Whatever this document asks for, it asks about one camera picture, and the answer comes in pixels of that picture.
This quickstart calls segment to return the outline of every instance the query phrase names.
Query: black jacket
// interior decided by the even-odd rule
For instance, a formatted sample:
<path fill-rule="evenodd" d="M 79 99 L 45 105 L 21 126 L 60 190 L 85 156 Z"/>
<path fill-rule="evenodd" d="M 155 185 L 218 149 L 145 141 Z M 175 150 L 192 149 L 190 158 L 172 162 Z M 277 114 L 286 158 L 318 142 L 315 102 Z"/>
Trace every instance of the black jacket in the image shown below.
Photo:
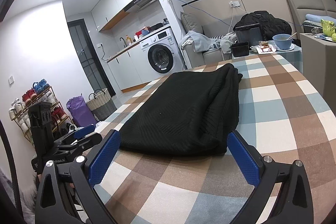
<path fill-rule="evenodd" d="M 285 20 L 275 18 L 267 11 L 255 11 L 253 13 L 244 15 L 235 25 L 235 28 L 256 23 L 260 23 L 262 25 L 266 40 L 272 40 L 276 34 L 292 34 L 292 28 Z"/>
<path fill-rule="evenodd" d="M 239 120 L 241 77 L 232 64 L 173 73 L 122 126 L 120 147 L 176 156 L 225 153 Z"/>

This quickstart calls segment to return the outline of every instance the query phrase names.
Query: washing machine control panel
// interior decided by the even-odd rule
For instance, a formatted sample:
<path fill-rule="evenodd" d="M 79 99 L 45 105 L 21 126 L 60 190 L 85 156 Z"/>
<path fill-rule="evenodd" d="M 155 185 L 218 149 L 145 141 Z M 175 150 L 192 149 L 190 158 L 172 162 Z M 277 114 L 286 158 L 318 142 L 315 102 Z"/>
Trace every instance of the washing machine control panel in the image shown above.
<path fill-rule="evenodd" d="M 170 28 L 167 28 L 159 33 L 156 33 L 148 38 L 146 38 L 145 40 L 140 42 L 141 48 L 147 48 L 148 46 L 154 44 L 154 43 L 158 43 L 160 40 L 165 40 L 168 38 L 169 44 L 173 45 L 173 39 L 172 37 L 172 30 Z"/>

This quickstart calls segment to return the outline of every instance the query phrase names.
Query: washing machine door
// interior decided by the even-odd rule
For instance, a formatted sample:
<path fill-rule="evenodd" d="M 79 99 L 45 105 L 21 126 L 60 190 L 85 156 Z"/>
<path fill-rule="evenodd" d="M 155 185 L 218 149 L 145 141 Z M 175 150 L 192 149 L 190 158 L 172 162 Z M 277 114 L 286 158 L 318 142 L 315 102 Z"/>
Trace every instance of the washing machine door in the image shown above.
<path fill-rule="evenodd" d="M 161 44 L 156 44 L 149 48 L 148 61 L 152 68 L 159 73 L 168 73 L 174 65 L 171 50 Z"/>

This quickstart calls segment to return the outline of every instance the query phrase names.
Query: red sneaker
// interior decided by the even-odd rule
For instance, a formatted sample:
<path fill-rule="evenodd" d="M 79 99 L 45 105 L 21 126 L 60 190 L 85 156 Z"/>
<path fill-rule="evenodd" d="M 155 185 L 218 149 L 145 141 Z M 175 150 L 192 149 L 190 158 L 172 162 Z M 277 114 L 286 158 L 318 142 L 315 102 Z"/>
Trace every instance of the red sneaker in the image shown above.
<path fill-rule="evenodd" d="M 30 97 L 31 100 L 34 100 L 37 97 L 37 94 L 33 89 L 27 91 L 28 96 Z"/>
<path fill-rule="evenodd" d="M 27 94 L 27 92 L 22 95 L 22 100 L 25 102 L 26 106 L 30 105 L 31 102 L 32 102 L 32 100 L 30 99 L 30 96 Z"/>
<path fill-rule="evenodd" d="M 64 112 L 64 110 L 59 106 L 54 108 L 54 112 L 59 117 L 60 120 L 65 119 L 66 116 L 67 116 L 66 113 Z"/>
<path fill-rule="evenodd" d="M 53 122 L 53 124 L 56 126 L 57 124 L 56 123 L 60 123 L 60 119 L 58 118 L 58 116 L 56 115 L 56 112 L 55 111 L 52 111 L 51 112 L 51 120 Z"/>

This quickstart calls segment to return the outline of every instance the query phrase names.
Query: purple bag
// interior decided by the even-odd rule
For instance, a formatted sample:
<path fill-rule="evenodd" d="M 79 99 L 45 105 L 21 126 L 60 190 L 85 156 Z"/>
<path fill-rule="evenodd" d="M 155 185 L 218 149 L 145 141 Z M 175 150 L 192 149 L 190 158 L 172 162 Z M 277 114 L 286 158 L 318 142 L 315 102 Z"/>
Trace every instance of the purple bag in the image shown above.
<path fill-rule="evenodd" d="M 86 105 L 82 95 L 71 98 L 67 102 L 67 109 L 70 111 L 77 126 L 86 127 L 90 124 L 96 125 L 97 120 Z"/>

